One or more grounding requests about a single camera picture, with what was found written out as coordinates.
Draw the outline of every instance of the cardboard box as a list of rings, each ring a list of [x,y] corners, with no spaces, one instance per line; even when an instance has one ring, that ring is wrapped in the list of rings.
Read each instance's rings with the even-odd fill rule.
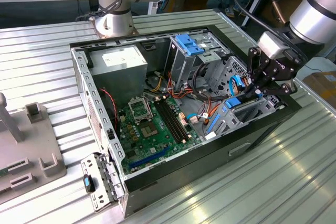
[[[303,82],[336,109],[336,71],[312,73]]]

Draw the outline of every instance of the metal bracket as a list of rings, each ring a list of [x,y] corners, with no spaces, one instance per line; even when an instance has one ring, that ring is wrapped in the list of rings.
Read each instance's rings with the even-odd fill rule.
[[[103,154],[92,153],[81,161],[81,167],[93,183],[90,198],[96,212],[124,196],[117,170]]]

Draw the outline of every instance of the blue connector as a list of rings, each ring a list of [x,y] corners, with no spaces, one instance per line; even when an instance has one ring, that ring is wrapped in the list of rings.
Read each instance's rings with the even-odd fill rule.
[[[192,39],[188,34],[176,35],[176,41],[186,50],[189,56],[200,55],[205,52],[203,48],[198,47],[196,40]]]
[[[230,99],[228,99],[228,100],[225,101],[225,105],[229,109],[231,109],[231,108],[233,108],[235,106],[238,106],[240,104],[241,104],[241,102],[236,97],[230,98]]]
[[[218,119],[220,118],[220,114],[217,113],[216,117],[214,118],[214,120],[212,121],[210,127],[206,130],[206,133],[210,133],[212,128],[215,126],[215,124],[217,123]]]
[[[238,87],[241,87],[241,88],[245,87],[245,84],[242,82],[240,76],[232,76],[229,80],[229,89],[230,89],[231,95],[235,95],[235,92],[233,91],[233,85],[232,85],[233,81],[236,82],[237,88]]]

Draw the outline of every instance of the green motherboard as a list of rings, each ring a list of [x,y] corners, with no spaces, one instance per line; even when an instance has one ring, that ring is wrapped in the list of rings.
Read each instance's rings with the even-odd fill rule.
[[[138,125],[132,113],[139,116],[147,112],[146,109],[141,108],[140,103],[136,104],[136,108],[132,107],[133,112],[129,106],[119,110],[122,119],[119,139],[126,154],[122,161],[125,174],[152,165],[201,142],[191,126],[183,126],[180,123],[178,116],[180,108],[172,97],[160,103],[151,101],[148,105],[153,118],[151,121],[143,120]],[[181,140],[175,131],[176,128],[183,130],[182,135],[187,137]]]

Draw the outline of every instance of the label sticker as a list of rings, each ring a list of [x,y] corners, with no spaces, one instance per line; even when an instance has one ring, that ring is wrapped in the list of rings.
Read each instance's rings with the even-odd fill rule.
[[[328,81],[336,81],[336,77],[335,76],[331,76],[331,75],[328,75],[328,76],[324,76],[328,79]]]
[[[107,67],[117,66],[136,60],[133,48],[124,48],[121,51],[110,52],[102,56]]]

